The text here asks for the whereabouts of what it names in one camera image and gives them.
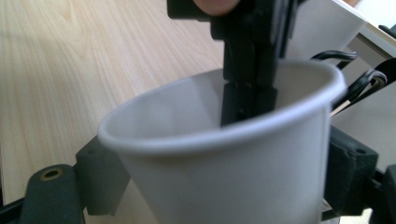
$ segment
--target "wooden table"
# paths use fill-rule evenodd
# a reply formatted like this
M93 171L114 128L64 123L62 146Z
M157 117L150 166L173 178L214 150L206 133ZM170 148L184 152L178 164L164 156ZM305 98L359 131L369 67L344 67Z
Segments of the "wooden table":
M29 177L76 153L116 106L222 66L208 23L171 21L165 0L0 0L0 149L4 203ZM114 217L156 224L134 182Z

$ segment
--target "black cable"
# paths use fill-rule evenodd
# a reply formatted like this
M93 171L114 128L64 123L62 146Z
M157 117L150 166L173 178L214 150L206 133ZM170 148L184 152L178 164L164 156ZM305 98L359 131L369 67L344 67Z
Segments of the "black cable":
M326 50L315 55L314 57L311 58L311 60L323 61L327 59L338 59L341 60L341 62L337 64L337 67L339 69L343 69L357 58L358 58L358 53L356 52L347 53L339 50Z
M333 109L337 108L338 106L343 104L345 101L353 102L356 99L358 99L358 97L361 95L361 93L364 91L364 89L372 82L374 77L381 78L385 82L384 86L386 85L387 77L383 73L381 73L375 69L369 70L369 71L365 72L363 75L361 75L356 81L354 81L347 88L346 94L341 99L336 101L332 105L332 108Z
M389 85L396 80L396 58L388 59L382 62L375 68L375 70L378 70L387 76L387 85Z
M19 220L21 215L23 200L24 199L19 199L13 203L0 207L0 223L8 223L11 221L17 223L16 221Z
M387 85L387 80L382 77L373 77L373 80L371 81L371 83L372 83L372 87L370 88L370 90L365 91L357 99L355 99L353 102L351 102L347 107L350 107L351 105L356 104L357 102L368 97L369 95L373 94L374 92L379 91L382 88L384 88Z

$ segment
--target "paper cup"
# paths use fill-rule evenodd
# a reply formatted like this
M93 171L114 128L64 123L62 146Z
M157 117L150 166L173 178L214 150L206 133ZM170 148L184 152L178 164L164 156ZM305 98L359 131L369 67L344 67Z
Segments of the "paper cup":
M280 62L276 110L220 128L220 70L121 105L99 127L162 224L319 223L339 70Z

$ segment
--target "cup rim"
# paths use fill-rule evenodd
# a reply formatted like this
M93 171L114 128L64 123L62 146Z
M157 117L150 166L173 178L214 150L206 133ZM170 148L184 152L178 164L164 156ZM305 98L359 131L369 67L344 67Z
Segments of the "cup rim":
M339 69L335 66L323 62L315 61L289 61L281 60L278 66L285 65L306 65L313 69L321 70L321 73L330 77L329 82L317 90L315 93L308 94L305 98L297 103L286 105L279 108L276 112L270 112L256 118L244 120L232 125L228 125L218 130L206 131L202 133L192 133L180 136L165 138L119 138L107 131L107 126L111 120L119 114L124 107L128 107L134 101L140 100L157 91L172 88L186 79L203 76L199 74L192 77L182 78L181 80L169 83L160 88L148 91L140 96L135 97L116 108L107 115L98 128L98 138L100 142L120 153L132 153L141 156L171 156L181 154L191 154L204 152L208 148L224 148L234 145L241 141L249 141L257 138L259 135L272 133L290 125L292 122L299 120L304 116L310 115L312 111L330 105L330 101L337 97L346 87L344 79Z

